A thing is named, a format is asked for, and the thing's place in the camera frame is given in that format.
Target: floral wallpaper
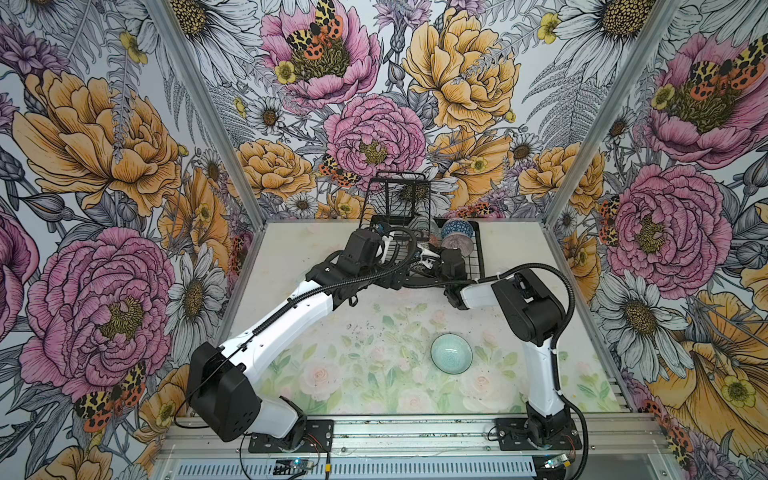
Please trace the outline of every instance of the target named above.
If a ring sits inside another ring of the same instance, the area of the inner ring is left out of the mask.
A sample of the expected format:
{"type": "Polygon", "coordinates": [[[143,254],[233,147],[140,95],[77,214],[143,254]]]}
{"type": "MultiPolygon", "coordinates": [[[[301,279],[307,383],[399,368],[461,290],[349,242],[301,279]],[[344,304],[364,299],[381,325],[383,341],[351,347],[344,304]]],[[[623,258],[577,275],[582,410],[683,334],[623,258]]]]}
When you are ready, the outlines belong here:
{"type": "Polygon", "coordinates": [[[151,477],[253,241],[142,15],[0,1],[5,478],[151,477]]]}
{"type": "Polygon", "coordinates": [[[554,225],[688,478],[768,478],[766,22],[762,2],[684,3],[554,225]]]}
{"type": "MultiPolygon", "coordinates": [[[[410,202],[437,217],[542,217],[654,3],[170,1],[273,219],[410,202]],[[387,203],[370,183],[383,171],[430,187],[387,203]]],[[[137,47],[165,58],[146,10],[131,15],[137,47]]],[[[689,27],[671,26],[665,48],[689,27]]],[[[603,168],[596,158],[580,186],[582,210],[603,195],[603,168]]]]}

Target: metal mounting plate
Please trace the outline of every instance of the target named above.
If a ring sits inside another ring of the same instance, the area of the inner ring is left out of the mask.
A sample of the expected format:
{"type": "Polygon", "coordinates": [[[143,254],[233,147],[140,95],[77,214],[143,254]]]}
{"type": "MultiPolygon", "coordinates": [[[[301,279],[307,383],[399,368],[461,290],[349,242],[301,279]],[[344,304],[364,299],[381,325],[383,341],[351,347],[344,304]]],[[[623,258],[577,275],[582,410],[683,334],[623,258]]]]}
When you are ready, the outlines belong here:
{"type": "MultiPolygon", "coordinates": [[[[523,451],[528,452],[535,450],[542,452],[542,455],[546,455],[546,450],[533,445],[528,441],[528,435],[525,433],[525,423],[528,419],[524,418],[505,418],[496,419],[496,433],[498,434],[498,447],[502,452],[511,451],[523,451]]],[[[581,438],[576,430],[576,424],[573,419],[568,420],[568,424],[563,429],[563,433],[554,437],[551,443],[551,450],[571,450],[571,442],[573,442],[573,449],[581,449],[581,438]]]]}
{"type": "MultiPolygon", "coordinates": [[[[314,420],[307,419],[305,436],[313,436],[320,444],[320,452],[330,452],[333,445],[333,420],[314,420]]],[[[277,445],[275,439],[263,433],[254,433],[250,437],[248,444],[249,453],[287,453],[283,452],[277,445]]],[[[299,448],[291,453],[317,453],[314,442],[303,440],[299,448]]]]}

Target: floral tablecloth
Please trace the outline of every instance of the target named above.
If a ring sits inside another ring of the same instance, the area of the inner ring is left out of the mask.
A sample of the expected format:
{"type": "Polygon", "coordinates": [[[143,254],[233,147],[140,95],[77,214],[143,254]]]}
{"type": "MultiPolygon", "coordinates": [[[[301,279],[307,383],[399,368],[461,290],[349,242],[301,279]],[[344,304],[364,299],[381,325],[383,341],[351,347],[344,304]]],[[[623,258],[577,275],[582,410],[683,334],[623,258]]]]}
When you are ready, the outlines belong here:
{"type": "MultiPolygon", "coordinates": [[[[242,332],[275,299],[286,298],[355,228],[356,223],[269,225],[232,332],[242,332]]],[[[486,273],[496,265],[503,270],[523,261],[553,263],[536,223],[484,223],[481,229],[486,273]]],[[[551,288],[563,295],[556,283],[551,288]]],[[[619,410],[577,316],[559,355],[564,391],[580,408],[619,410]]],[[[285,396],[314,415],[523,412],[528,378],[522,342],[501,310],[456,310],[437,289],[370,287],[356,307],[340,307],[285,349],[257,391],[285,396]],[[460,335],[472,346],[472,366],[460,375],[445,374],[431,361],[430,346],[443,333],[460,335]]]]}

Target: light blue bowl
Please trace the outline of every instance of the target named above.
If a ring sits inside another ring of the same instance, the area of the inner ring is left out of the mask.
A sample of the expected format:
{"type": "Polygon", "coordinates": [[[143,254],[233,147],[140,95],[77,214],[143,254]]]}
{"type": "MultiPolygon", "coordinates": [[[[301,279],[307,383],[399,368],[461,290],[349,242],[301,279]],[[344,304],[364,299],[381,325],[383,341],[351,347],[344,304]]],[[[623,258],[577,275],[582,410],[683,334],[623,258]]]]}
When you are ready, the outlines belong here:
{"type": "Polygon", "coordinates": [[[432,342],[432,361],[443,372],[458,375],[472,364],[472,348],[462,337],[446,333],[432,342]]]}

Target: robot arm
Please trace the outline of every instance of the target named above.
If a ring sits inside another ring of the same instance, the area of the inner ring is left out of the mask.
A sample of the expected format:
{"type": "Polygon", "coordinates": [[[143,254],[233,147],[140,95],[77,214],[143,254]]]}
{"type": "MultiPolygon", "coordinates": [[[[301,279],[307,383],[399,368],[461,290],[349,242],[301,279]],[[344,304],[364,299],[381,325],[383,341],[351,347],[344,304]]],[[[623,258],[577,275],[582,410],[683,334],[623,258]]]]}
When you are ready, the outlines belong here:
{"type": "Polygon", "coordinates": [[[274,437],[287,451],[299,445],[306,421],[300,409],[287,399],[259,398],[253,385],[301,332],[345,301],[355,306],[356,294],[372,283],[394,290],[445,286],[450,303],[461,310],[500,306],[512,331],[526,342],[531,440],[545,445],[564,427],[570,412],[560,398],[550,343],[567,319],[560,302],[539,278],[531,270],[522,270],[494,281],[473,283],[466,279],[460,252],[448,249],[417,249],[414,255],[406,256],[406,263],[421,263],[433,276],[410,277],[407,265],[382,269],[391,239],[390,233],[357,230],[336,263],[331,256],[314,266],[291,297],[259,322],[218,348],[204,343],[195,350],[187,398],[222,440],[229,442],[253,432],[274,437]],[[326,291],[307,295],[323,289],[326,291]],[[281,310],[284,313],[274,321],[281,310]]]}

